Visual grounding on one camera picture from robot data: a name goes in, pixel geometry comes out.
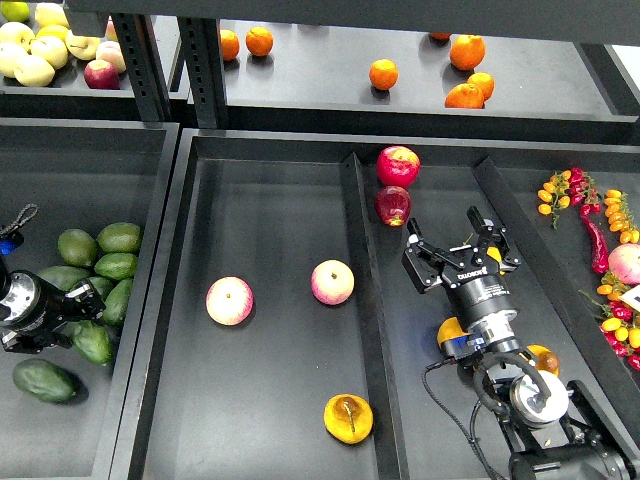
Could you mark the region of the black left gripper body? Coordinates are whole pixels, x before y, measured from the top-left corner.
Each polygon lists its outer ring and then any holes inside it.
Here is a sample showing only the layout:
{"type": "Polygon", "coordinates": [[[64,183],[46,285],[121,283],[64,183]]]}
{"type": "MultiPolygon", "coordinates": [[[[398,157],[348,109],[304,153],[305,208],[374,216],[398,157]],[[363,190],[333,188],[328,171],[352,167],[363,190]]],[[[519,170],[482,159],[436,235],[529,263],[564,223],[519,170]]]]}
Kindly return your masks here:
{"type": "Polygon", "coordinates": [[[98,320],[105,304],[90,281],[63,292],[41,278],[11,278],[1,290],[1,346],[7,352],[38,354],[68,348],[69,323],[98,320]]]}

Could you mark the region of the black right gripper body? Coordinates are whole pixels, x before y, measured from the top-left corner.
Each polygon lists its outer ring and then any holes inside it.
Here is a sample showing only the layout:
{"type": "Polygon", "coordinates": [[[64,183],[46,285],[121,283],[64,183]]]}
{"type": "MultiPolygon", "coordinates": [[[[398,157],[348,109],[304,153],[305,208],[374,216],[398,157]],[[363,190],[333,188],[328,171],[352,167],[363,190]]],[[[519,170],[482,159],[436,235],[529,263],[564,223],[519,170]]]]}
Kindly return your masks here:
{"type": "Polygon", "coordinates": [[[444,290],[464,331],[475,332],[487,325],[508,326],[518,314],[511,291],[494,259],[487,258],[483,266],[472,265],[473,247],[463,245],[446,250],[463,261],[461,272],[452,268],[445,268],[440,274],[433,272],[410,260],[405,249],[402,265],[418,293],[425,294],[438,287],[444,290]]]}

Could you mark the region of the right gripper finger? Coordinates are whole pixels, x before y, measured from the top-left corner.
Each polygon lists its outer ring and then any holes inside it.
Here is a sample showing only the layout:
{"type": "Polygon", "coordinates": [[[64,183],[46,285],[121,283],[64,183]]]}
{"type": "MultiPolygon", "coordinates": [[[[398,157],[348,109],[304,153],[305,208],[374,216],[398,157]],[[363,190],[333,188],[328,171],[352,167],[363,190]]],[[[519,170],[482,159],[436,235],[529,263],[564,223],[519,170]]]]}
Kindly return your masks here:
{"type": "Polygon", "coordinates": [[[461,272],[463,261],[456,257],[451,251],[446,251],[429,243],[419,228],[415,218],[410,218],[406,224],[409,232],[405,255],[410,259],[420,263],[424,268],[429,268],[438,274],[445,268],[452,268],[461,272]]]}
{"type": "Polygon", "coordinates": [[[520,266],[520,258],[516,250],[511,248],[506,228],[496,226],[491,220],[482,217],[476,206],[470,206],[466,215],[477,234],[476,246],[472,248],[472,264],[483,265],[490,258],[489,249],[494,247],[500,254],[497,261],[499,270],[505,273],[515,271],[520,266]]]}

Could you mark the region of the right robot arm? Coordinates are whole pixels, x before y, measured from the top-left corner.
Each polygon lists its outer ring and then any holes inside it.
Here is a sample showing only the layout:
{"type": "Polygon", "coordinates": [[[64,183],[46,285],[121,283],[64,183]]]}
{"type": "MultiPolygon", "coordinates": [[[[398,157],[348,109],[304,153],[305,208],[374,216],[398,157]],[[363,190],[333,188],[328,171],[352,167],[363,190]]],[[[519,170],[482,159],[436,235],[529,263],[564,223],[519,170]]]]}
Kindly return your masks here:
{"type": "Polygon", "coordinates": [[[443,249],[427,242],[415,219],[402,264],[416,290],[441,287],[453,317],[439,327],[442,360],[471,376],[480,409],[491,412],[509,448],[512,479],[636,479],[639,460],[583,382],[563,383],[515,335],[518,310],[504,279],[520,260],[506,230],[470,207],[472,241],[443,249]]]}

